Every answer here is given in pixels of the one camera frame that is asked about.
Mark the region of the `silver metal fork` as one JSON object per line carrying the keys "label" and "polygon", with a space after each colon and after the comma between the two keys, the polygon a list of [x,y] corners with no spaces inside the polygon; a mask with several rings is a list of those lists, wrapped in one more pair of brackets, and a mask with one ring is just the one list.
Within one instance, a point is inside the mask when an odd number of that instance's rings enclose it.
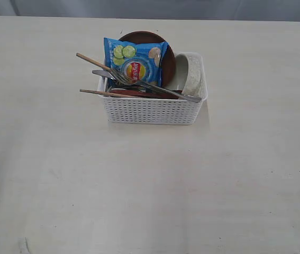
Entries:
{"label": "silver metal fork", "polygon": [[190,102],[195,102],[195,103],[199,103],[202,101],[202,99],[200,97],[197,96],[190,96],[190,95],[184,95],[182,93],[178,93],[178,92],[174,92],[173,90],[169,90],[166,88],[162,88],[162,87],[158,87],[156,85],[153,85],[149,82],[146,81],[141,81],[141,80],[132,80],[131,78],[125,76],[124,74],[122,74],[121,72],[115,70],[115,69],[108,69],[108,72],[120,83],[122,83],[123,85],[127,85],[127,86],[142,86],[145,88],[148,88],[152,91],[155,92],[161,92],[161,93],[166,93],[166,94],[171,94],[171,95],[175,95],[178,98],[182,98],[185,99],[187,101]]}

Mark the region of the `dark red wooden spoon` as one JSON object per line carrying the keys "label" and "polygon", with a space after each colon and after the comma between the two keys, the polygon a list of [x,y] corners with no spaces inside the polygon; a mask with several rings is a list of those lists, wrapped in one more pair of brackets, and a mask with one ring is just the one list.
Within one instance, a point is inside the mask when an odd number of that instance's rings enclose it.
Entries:
{"label": "dark red wooden spoon", "polygon": [[137,90],[127,90],[127,89],[113,89],[111,93],[130,95],[142,98],[158,98],[158,99],[179,99],[178,96],[168,93],[148,93],[144,91]]}

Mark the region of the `brown round plate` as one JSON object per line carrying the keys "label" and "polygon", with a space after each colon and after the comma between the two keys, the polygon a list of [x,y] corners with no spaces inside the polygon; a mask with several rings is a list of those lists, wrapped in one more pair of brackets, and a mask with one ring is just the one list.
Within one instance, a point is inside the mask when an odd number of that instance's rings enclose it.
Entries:
{"label": "brown round plate", "polygon": [[[163,39],[161,36],[149,31],[134,31],[122,36],[121,38],[119,38],[119,40],[136,44],[161,43],[165,41],[165,39]],[[161,86],[165,87],[172,81],[176,73],[176,59],[174,52],[169,44],[162,59],[161,69]]]}

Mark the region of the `white speckled ceramic bowl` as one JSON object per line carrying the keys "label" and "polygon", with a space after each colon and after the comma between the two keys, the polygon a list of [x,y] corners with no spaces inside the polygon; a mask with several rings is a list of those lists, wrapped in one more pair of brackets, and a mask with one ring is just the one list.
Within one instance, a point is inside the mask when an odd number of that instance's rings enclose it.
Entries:
{"label": "white speckled ceramic bowl", "polygon": [[201,58],[198,54],[188,52],[175,55],[176,73],[165,86],[169,90],[180,90],[185,95],[201,96]]}

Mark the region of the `white perforated plastic basket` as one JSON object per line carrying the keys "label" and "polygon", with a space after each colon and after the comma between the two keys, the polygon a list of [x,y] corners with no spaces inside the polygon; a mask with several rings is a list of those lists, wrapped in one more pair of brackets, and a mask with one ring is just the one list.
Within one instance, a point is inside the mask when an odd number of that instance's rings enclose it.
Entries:
{"label": "white perforated plastic basket", "polygon": [[199,103],[184,99],[118,98],[100,96],[108,120],[113,123],[190,125],[208,97],[205,68],[201,58],[201,99]]}

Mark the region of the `silver metal table knife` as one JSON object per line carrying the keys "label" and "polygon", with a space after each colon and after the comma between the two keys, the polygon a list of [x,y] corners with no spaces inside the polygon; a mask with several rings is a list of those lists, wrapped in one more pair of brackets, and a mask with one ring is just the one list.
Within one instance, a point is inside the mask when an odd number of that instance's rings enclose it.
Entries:
{"label": "silver metal table knife", "polygon": [[111,72],[106,70],[92,70],[92,74],[109,78],[115,81],[115,83],[118,85],[131,85],[131,81],[129,81],[125,76],[116,70],[112,70]]}

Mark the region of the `wooden chopstick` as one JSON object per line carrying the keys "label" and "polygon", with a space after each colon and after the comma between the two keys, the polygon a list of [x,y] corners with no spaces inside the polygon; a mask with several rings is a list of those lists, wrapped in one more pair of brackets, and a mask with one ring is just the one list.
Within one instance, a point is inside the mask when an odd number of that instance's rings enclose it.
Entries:
{"label": "wooden chopstick", "polygon": [[100,68],[102,68],[102,69],[104,69],[106,71],[111,71],[111,68],[109,68],[109,67],[105,66],[104,64],[99,63],[98,61],[96,61],[94,59],[91,59],[91,58],[89,58],[89,57],[87,57],[87,56],[85,56],[85,55],[83,55],[81,53],[76,53],[76,57],[78,57],[78,58],[80,58],[80,59],[82,59],[84,61],[87,61],[89,63],[92,63],[92,64],[94,64],[94,65],[96,65],[96,66],[98,66],[98,67],[100,67]]}
{"label": "wooden chopstick", "polygon": [[123,95],[123,94],[110,93],[110,92],[100,92],[100,91],[96,91],[96,90],[87,90],[87,89],[80,89],[79,92],[102,95],[102,96],[109,96],[109,97],[138,98],[137,96],[132,96],[132,95]]}

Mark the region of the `blue Lays chip bag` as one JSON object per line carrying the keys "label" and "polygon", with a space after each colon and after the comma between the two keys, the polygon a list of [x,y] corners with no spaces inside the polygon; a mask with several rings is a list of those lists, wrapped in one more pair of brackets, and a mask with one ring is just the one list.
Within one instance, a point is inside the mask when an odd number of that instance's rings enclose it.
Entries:
{"label": "blue Lays chip bag", "polygon": [[104,38],[105,65],[133,80],[161,86],[161,62],[168,43],[132,43]]}

